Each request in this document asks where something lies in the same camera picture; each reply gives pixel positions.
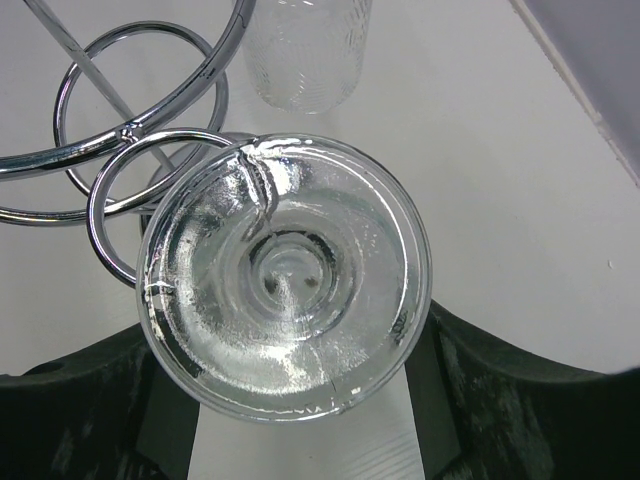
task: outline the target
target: clear glass vessel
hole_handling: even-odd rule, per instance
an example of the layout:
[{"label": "clear glass vessel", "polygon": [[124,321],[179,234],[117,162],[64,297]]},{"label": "clear glass vessel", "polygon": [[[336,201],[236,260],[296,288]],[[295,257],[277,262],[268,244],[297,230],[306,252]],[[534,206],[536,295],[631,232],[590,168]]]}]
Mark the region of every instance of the clear glass vessel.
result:
[{"label": "clear glass vessel", "polygon": [[243,40],[254,89],[290,112],[347,99],[362,70],[372,0],[260,0]]},{"label": "clear glass vessel", "polygon": [[173,379],[257,421],[345,411],[411,352],[431,293],[419,215],[343,143],[241,141],[167,193],[145,233],[143,329]]}]

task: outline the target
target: clear glass jar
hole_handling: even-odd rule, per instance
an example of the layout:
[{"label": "clear glass jar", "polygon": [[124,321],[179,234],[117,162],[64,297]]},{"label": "clear glass jar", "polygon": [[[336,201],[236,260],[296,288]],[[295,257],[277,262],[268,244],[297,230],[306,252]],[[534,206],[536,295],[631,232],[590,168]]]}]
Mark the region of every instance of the clear glass jar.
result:
[{"label": "clear glass jar", "polygon": [[251,83],[269,105],[321,113],[353,93],[373,0],[260,0],[243,40]]}]

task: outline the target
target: chrome ring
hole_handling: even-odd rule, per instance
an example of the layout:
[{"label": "chrome ring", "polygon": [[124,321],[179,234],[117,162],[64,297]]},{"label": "chrome ring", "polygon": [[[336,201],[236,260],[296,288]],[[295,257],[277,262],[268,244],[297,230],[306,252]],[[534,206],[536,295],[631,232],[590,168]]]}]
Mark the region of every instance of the chrome ring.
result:
[{"label": "chrome ring", "polygon": [[170,122],[202,96],[227,67],[240,46],[257,0],[236,0],[218,43],[200,66],[163,100],[128,122],[64,147],[0,157],[0,181],[68,170],[113,153],[123,144],[123,132],[153,131]]},{"label": "chrome ring", "polygon": [[[200,52],[205,57],[209,55],[213,50],[213,47],[211,47],[211,45],[209,45],[209,43],[207,43],[204,38],[193,32],[192,30],[181,27],[180,25],[167,22],[135,22],[129,25],[123,25],[114,30],[111,30],[109,33],[102,35],[101,37],[94,40],[89,46],[87,46],[85,51],[87,55],[89,55],[89,57],[93,59],[94,57],[102,53],[106,48],[119,42],[120,40],[124,40],[126,38],[130,38],[134,35],[142,33],[164,33],[176,36],[200,50]],[[53,111],[53,139],[56,147],[61,147],[67,144],[67,108],[69,106],[71,92],[73,91],[73,88],[80,78],[80,75],[82,75],[82,70],[80,70],[76,63],[72,64],[65,73],[58,90],[58,94],[56,95],[56,101]],[[213,107],[213,114],[211,115],[209,124],[206,127],[207,130],[215,132],[220,131],[222,125],[224,124],[224,119],[226,117],[228,107],[229,83],[227,81],[226,74],[223,72],[223,74],[216,81],[216,101]],[[194,157],[196,157],[198,150],[201,150],[200,145],[194,148],[192,154],[190,154],[185,159],[185,161],[195,163],[197,159],[194,159]],[[82,192],[84,195],[88,196],[91,186],[84,181],[80,172],[78,172],[75,168],[71,168],[67,170],[66,173],[71,182],[78,188],[78,190],[80,190],[80,192]],[[115,202],[115,200],[108,199],[107,204],[111,204],[113,202]]]},{"label": "chrome ring", "polygon": [[[89,192],[87,204],[87,231],[93,250],[98,255],[109,272],[118,280],[130,287],[136,284],[136,270],[120,258],[115,251],[105,229],[105,211],[113,205],[105,208],[109,190],[118,174],[135,158],[152,147],[159,147],[175,142],[197,142],[213,145],[219,148],[233,145],[233,142],[223,135],[218,135],[199,128],[168,129],[151,133],[116,153],[98,173],[96,180]],[[164,193],[170,185],[164,183],[158,188],[158,194]]]},{"label": "chrome ring", "polygon": [[[212,49],[212,47],[206,42],[206,40],[204,40],[198,34],[179,25],[165,22],[137,22],[129,25],[123,25],[99,37],[94,42],[92,42],[89,47],[87,47],[86,52],[90,57],[93,58],[115,42],[133,35],[146,32],[160,32],[178,36],[179,38],[184,39],[189,44],[198,48],[205,56],[207,56]],[[68,101],[71,95],[71,91],[81,73],[82,72],[78,68],[77,64],[74,63],[73,65],[71,65],[71,67],[65,74],[63,82],[60,85],[60,89],[58,90],[53,123],[53,135],[56,146],[63,146],[66,143],[65,117]],[[227,113],[228,104],[229,88],[226,75],[223,72],[222,76],[216,81],[216,101],[213,108],[213,114],[211,115],[211,119],[207,126],[208,130],[217,131],[220,129]],[[197,162],[202,157],[203,153],[204,150],[197,147],[187,156],[183,163],[185,165],[191,165]],[[179,176],[179,174],[184,171],[184,168],[182,168],[182,166],[183,165],[180,165],[179,168],[170,172],[166,177],[159,180],[159,182],[167,182],[169,184],[173,183]],[[82,182],[82,186],[86,187],[86,195],[88,195],[89,187],[84,184],[84,181],[79,174],[76,173],[76,176],[80,180],[80,182]],[[157,189],[154,185],[150,185],[145,190],[135,195],[130,195],[122,200],[115,201],[109,199],[109,208],[107,210],[107,215],[112,216],[127,212],[133,208],[131,205],[140,205],[141,198],[153,200],[156,195]],[[150,211],[152,211],[152,209],[142,208],[138,210],[139,213],[143,214],[149,213]],[[29,210],[0,207],[0,222],[13,225],[32,227],[60,227],[75,225],[78,223],[82,223],[85,220],[86,207],[78,210],[57,212],[35,212]]]}]

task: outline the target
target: white surface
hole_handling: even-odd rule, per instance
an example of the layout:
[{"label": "white surface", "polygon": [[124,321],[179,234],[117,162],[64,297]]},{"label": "white surface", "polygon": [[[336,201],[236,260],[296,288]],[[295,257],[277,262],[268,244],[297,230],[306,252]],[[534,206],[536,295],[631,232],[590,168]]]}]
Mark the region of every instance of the white surface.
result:
[{"label": "white surface", "polygon": [[[230,11],[226,0],[51,5],[81,43],[148,18],[213,42]],[[0,45],[0,153],[49,147],[68,61],[17,1],[0,3]],[[198,62],[175,39],[131,45],[105,53],[100,66],[134,110]],[[241,61],[229,74],[228,129],[329,135],[397,175],[423,215],[444,306],[571,365],[640,363],[640,194],[507,0],[378,0],[361,84],[328,115],[276,112],[250,90]],[[178,124],[203,125],[211,98]],[[70,118],[73,138],[117,121],[84,82]],[[132,177],[144,181],[141,169]],[[64,208],[82,199],[57,175],[3,183],[0,203]],[[115,220],[111,231],[134,258],[135,220]],[[0,225],[0,246],[0,370],[22,373],[137,321],[132,292],[102,270],[83,228]],[[422,478],[404,375],[344,417],[300,427],[203,409],[191,478]]]}]

